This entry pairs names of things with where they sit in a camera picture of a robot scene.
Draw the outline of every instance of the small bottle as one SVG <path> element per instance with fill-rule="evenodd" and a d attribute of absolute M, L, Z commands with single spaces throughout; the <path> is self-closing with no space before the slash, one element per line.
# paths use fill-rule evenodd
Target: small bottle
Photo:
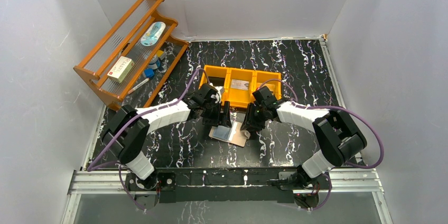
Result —
<path fill-rule="evenodd" d="M 160 67 L 160 61 L 158 60 L 157 55 L 155 54 L 148 65 L 148 68 L 156 70 Z"/>

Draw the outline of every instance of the metal frame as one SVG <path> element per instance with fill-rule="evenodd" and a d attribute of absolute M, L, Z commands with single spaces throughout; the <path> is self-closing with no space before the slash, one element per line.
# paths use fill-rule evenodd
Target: metal frame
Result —
<path fill-rule="evenodd" d="M 342 98 L 341 90 L 339 88 L 338 81 L 336 79 L 333 65 L 331 63 L 330 54 L 322 37 L 305 37 L 305 38 L 272 38 L 272 39 L 251 39 L 256 40 L 319 40 L 322 48 L 322 52 L 325 58 L 325 62 L 328 67 L 330 78 L 333 82 L 336 97 L 340 106 L 345 107 L 344 100 Z M 231 39 L 231 40 L 189 40 L 190 42 L 199 41 L 243 41 L 243 39 Z M 94 153 L 96 141 L 99 134 L 99 128 L 102 122 L 102 116 L 105 112 L 106 106 L 100 113 L 97 130 L 92 142 L 89 145 L 83 167 L 86 166 L 88 161 L 92 158 Z M 361 159 L 361 155 L 356 155 L 357 160 Z M 123 180 L 126 179 L 128 171 L 122 172 Z M 392 224 L 392 219 L 387 208 L 386 201 L 384 199 L 384 190 L 381 185 L 381 181 L 378 177 L 376 169 L 364 170 L 364 169 L 334 169 L 329 172 L 333 189 L 331 192 L 335 193 L 347 193 L 347 192 L 372 192 L 372 196 L 377 207 L 378 215 L 381 223 Z M 125 191 L 119 180 L 118 171 L 75 171 L 68 191 L 68 199 L 66 210 L 62 219 L 62 224 L 73 223 L 78 210 L 78 205 L 82 194 L 124 194 Z M 133 192 L 134 194 L 152 195 L 153 191 Z M 293 193 L 311 193 L 311 190 L 293 190 Z"/>
<path fill-rule="evenodd" d="M 106 105 L 103 105 L 101 108 L 101 112 L 99 113 L 97 128 L 95 130 L 95 134 L 93 138 L 90 141 L 89 147 L 87 148 L 86 157 L 84 157 L 84 161 L 82 162 L 82 169 L 87 167 L 87 163 L 93 158 L 94 151 L 95 151 L 95 145 L 97 144 L 97 140 L 99 138 L 102 118 L 104 117 L 104 113 L 106 112 Z"/>

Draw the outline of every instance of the orange wooden rack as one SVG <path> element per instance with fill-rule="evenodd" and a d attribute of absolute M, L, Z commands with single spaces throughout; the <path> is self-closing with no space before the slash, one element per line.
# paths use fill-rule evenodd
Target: orange wooden rack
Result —
<path fill-rule="evenodd" d="M 157 7 L 163 1 L 137 0 L 89 54 L 73 67 L 81 79 L 110 109 L 118 110 L 121 107 L 125 96 L 164 42 L 181 46 L 180 52 L 145 104 L 145 107 L 148 107 L 188 47 L 188 42 L 171 35 L 178 22 L 157 11 Z M 141 45 L 140 38 L 154 22 L 164 22 L 165 30 L 155 45 Z M 107 73 L 120 56 L 131 58 L 135 64 L 124 81 L 117 83 L 110 80 Z"/>

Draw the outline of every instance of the box label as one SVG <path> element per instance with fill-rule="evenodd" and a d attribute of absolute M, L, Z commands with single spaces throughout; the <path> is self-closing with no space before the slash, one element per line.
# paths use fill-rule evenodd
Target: box label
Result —
<path fill-rule="evenodd" d="M 249 81 L 232 80 L 232 83 L 230 84 L 230 88 L 240 89 L 240 90 L 249 90 Z"/>

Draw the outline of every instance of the yellow bin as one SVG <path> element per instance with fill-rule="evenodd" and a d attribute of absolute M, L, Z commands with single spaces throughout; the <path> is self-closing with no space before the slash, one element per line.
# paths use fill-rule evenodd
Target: yellow bin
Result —
<path fill-rule="evenodd" d="M 239 108 L 247 108 L 247 105 L 255 100 L 252 93 L 257 90 L 263 82 L 270 79 L 282 79 L 282 75 L 279 72 L 265 72 L 209 65 L 206 65 L 204 70 L 207 72 L 207 75 L 214 86 L 224 86 L 222 104 L 224 104 L 225 101 L 230 101 L 231 107 Z M 202 75 L 199 86 L 206 82 L 207 79 L 205 78 L 205 75 Z M 271 81 L 265 84 L 265 86 L 273 92 L 277 99 L 282 97 L 282 86 L 280 82 Z"/>

